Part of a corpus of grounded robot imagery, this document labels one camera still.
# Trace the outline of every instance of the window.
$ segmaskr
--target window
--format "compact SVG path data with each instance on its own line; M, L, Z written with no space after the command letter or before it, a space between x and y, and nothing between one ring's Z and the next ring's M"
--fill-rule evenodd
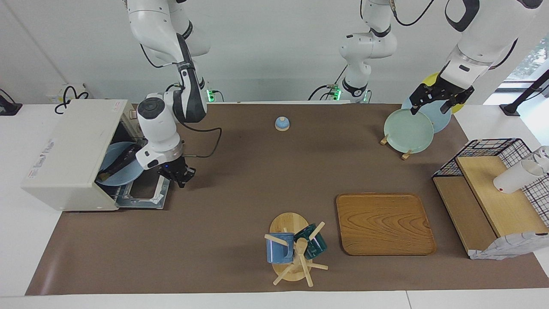
M506 82L534 81L549 68L549 34L511 72Z

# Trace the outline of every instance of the wooden plate stand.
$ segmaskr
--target wooden plate stand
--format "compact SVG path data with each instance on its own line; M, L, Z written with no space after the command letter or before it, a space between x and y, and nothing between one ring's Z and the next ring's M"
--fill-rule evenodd
M385 137L379 143L383 146L387 145L387 139L388 138L389 138L389 134L385 135ZM403 154L402 157L400 157L400 158L403 159L403 160L406 160L410 157L411 154L412 154L412 150L410 149L410 150L408 150L408 152Z

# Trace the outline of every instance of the wooden mug stand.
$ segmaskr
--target wooden mug stand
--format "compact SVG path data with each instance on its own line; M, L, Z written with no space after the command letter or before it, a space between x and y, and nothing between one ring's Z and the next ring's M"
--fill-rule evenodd
M379 143L383 146L387 145L387 139L388 138L389 138L389 134L385 135L385 137ZM412 150L410 149L410 150L408 150L408 152L403 154L402 157L400 157L400 158L403 159L403 160L406 160L410 157L411 154L412 154Z
M305 220L305 218L293 212L286 212L279 215L273 220L273 222L271 223L271 227L269 228L269 233L295 234L306 228L307 226L309 226L309 223L307 222L307 220ZM318 234L323 227L324 222L320 222L317 228L312 232L311 236L309 236L309 239L315 238L316 234ZM281 245L288 246L288 244L284 240L276 238L269 234L265 234L265 239L269 239ZM278 275L278 277L273 281L274 285L277 285L282 280L299 281L303 278L306 278L309 288L313 287L313 282L310 274L311 269L318 268L327 271L328 266L315 264L312 260L307 260L304 256L306 249L307 240L304 238L300 238L297 240L297 242L294 243L294 260L292 263L272 265L274 272Z

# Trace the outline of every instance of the mint green plate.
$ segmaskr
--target mint green plate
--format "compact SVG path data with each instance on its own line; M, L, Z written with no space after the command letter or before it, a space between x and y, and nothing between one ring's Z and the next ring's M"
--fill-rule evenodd
M435 133L441 132L444 130L444 128L450 123L450 119L452 119L452 111L447 111L446 114L442 114L440 111L440 107L444 105L446 101L439 100L435 101L433 103L429 103L424 105L419 111L425 114L431 122L433 123L433 129ZM410 109L412 108L412 102L410 102L410 98L407 98L404 103L402 104L403 109Z
M399 109L389 115L383 128L387 142L402 153L422 152L433 142L433 123L425 114L412 115L409 109Z

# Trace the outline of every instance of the brown table mat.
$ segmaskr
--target brown table mat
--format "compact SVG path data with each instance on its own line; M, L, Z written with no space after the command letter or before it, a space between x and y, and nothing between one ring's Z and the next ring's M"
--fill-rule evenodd
M217 152L164 210L63 213L27 295L224 293L545 288L533 254L469 260L431 175L467 142L455 119L407 161L379 145L397 105L213 105L197 128L223 127ZM274 121L285 115L287 132ZM187 153L209 153L216 133L179 126ZM340 247L335 198L346 192L413 192L425 208L437 252L352 257ZM307 283L281 282L265 239L280 213L325 221L328 250Z
M415 194L341 194L335 202L341 245L349 255L429 255L436 251L429 220Z

